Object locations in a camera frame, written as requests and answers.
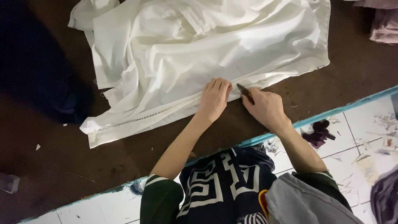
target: brown table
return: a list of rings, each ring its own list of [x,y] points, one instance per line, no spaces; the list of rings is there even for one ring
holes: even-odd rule
[[[30,8],[57,39],[76,74],[92,85],[96,116],[109,105],[92,82],[95,73],[90,48],[83,32],[66,26],[77,2],[31,0]],[[267,88],[282,96],[285,112],[292,122],[398,84],[398,46],[378,44],[367,38],[373,15],[372,9],[332,0],[330,65]],[[0,95],[0,105],[0,172],[21,177],[18,193],[0,192],[0,224],[39,216],[148,175],[191,119],[184,118],[90,149],[87,135],[76,125],[64,127],[54,123],[4,95]],[[194,152],[204,156],[266,132],[245,111],[241,100],[235,100],[228,103],[220,119],[199,139]]]

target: purple cloth pile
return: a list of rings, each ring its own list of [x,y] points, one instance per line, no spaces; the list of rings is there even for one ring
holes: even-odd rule
[[[398,223],[398,169],[374,184],[371,206],[378,224]]]
[[[376,9],[369,39],[398,43],[398,0],[360,0],[354,5]]]
[[[329,121],[325,120],[325,121],[318,121],[313,123],[312,128],[314,129],[314,132],[312,134],[307,134],[307,133],[303,133],[302,137],[308,141],[309,143],[311,143],[311,145],[318,149],[319,147],[321,147],[323,144],[325,144],[325,140],[327,138],[335,140],[336,137],[334,137],[333,135],[331,135],[329,133],[329,131],[326,129],[329,126]]]

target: person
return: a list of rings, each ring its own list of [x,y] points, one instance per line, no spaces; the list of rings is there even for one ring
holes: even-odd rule
[[[184,167],[199,137],[226,108],[231,90],[231,82],[223,78],[206,84],[199,110],[146,181],[140,222],[361,223],[325,163],[293,128],[275,93],[250,88],[255,104],[242,95],[243,105],[280,138],[296,172],[276,178],[273,161],[255,147],[229,148]],[[173,181],[179,174],[181,185]]]

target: white tile floor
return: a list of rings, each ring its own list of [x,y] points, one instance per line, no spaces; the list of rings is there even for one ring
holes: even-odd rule
[[[378,116],[388,116],[389,113],[394,113],[391,99],[384,97],[329,117],[331,124],[328,130],[336,140],[326,140],[326,144],[317,150],[354,214],[365,224],[376,224],[369,202],[371,186],[380,174],[398,164],[398,150],[395,151],[394,147],[398,140],[393,139],[389,143],[380,134],[387,134],[390,130],[375,123]],[[308,132],[311,128],[307,125],[297,131]],[[274,173],[280,176],[294,171],[280,140],[275,138],[268,142],[278,148],[275,154],[268,153],[275,162]],[[364,155],[370,157],[358,161]],[[140,201],[140,196],[126,188],[60,208],[27,223],[138,224]]]

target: right hand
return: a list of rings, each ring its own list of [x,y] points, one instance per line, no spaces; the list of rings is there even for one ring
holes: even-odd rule
[[[275,135],[290,128],[292,122],[283,111],[282,98],[276,93],[262,92],[256,88],[249,88],[254,105],[242,95],[243,105],[249,113]]]

